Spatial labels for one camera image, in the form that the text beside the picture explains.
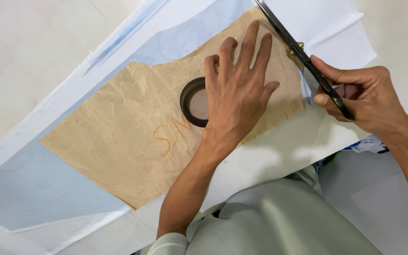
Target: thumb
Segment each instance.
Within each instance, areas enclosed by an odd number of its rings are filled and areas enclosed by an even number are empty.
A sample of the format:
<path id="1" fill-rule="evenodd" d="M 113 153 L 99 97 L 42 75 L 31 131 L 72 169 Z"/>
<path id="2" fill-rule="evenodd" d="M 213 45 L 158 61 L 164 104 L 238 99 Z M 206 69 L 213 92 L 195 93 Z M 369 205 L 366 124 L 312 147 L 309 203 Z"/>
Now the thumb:
<path id="1" fill-rule="evenodd" d="M 351 111 L 354 110 L 356 100 L 350 100 L 350 99 L 343 98 L 343 101 L 344 101 L 344 104 L 346 104 L 346 106 L 349 108 L 349 110 Z M 325 93 L 317 94 L 314 97 L 314 103 L 328 111 L 339 112 L 339 113 L 341 112 L 339 108 L 337 107 L 337 105 L 335 104 L 335 102 L 333 102 L 333 100 L 330 98 L 330 96 Z"/>
<path id="2" fill-rule="evenodd" d="M 264 105 L 267 105 L 267 102 L 270 99 L 270 96 L 272 95 L 273 91 L 275 91 L 279 86 L 280 86 L 279 82 L 271 82 L 264 86 L 264 90 L 262 91 L 261 94 L 261 102 Z"/>

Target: black scissors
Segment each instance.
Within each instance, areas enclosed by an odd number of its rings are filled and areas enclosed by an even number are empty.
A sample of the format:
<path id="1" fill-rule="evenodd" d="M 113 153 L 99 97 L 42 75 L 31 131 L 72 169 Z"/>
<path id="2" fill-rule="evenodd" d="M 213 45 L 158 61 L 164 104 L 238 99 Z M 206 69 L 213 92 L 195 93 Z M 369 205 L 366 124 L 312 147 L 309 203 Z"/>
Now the black scissors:
<path id="1" fill-rule="evenodd" d="M 325 93 L 329 95 L 332 100 L 335 102 L 341 113 L 344 115 L 349 121 L 354 121 L 354 116 L 350 113 L 349 109 L 347 108 L 346 104 L 342 100 L 342 98 L 338 95 L 338 93 L 332 88 L 332 86 L 327 82 L 327 80 L 320 74 L 320 72 L 316 69 L 316 67 L 311 63 L 310 58 L 306 53 L 303 51 L 302 47 L 299 45 L 298 42 L 292 38 L 291 34 L 287 32 L 286 28 L 281 24 L 281 22 L 276 18 L 275 14 L 267 7 L 263 0 L 255 0 L 258 3 L 259 8 L 264 13 L 267 20 L 270 22 L 270 25 L 273 26 L 275 31 L 281 37 L 281 39 L 286 43 L 290 50 L 294 53 L 295 56 L 303 63 L 306 68 L 313 74 L 316 81 L 320 84 L 322 89 L 324 89 Z"/>

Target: wrinkled paper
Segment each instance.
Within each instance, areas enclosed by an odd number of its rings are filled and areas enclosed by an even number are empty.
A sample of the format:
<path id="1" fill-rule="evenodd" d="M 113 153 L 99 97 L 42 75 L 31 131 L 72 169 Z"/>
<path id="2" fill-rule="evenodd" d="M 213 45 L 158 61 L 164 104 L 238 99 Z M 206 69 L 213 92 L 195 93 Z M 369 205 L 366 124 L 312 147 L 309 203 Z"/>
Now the wrinkled paper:
<path id="1" fill-rule="evenodd" d="M 200 143 L 203 128 L 190 125 L 180 110 L 182 89 L 204 76 L 204 58 L 218 54 L 225 38 L 241 43 L 253 20 L 261 22 L 255 52 L 266 32 L 273 35 L 265 82 L 279 81 L 280 87 L 242 144 L 251 141 L 305 109 L 297 67 L 258 8 L 181 59 L 155 66 L 128 64 L 40 143 L 100 188 L 140 208 L 171 187 Z"/>

